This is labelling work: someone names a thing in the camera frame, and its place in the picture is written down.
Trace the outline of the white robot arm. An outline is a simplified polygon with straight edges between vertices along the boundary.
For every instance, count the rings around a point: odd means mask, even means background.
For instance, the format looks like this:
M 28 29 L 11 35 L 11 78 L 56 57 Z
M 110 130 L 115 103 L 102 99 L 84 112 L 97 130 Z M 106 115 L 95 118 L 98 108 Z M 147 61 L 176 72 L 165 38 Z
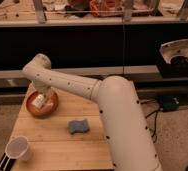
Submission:
M 22 72 L 41 93 L 54 87 L 98 105 L 114 171 L 163 171 L 133 82 L 121 76 L 98 80 L 56 72 L 44 54 Z

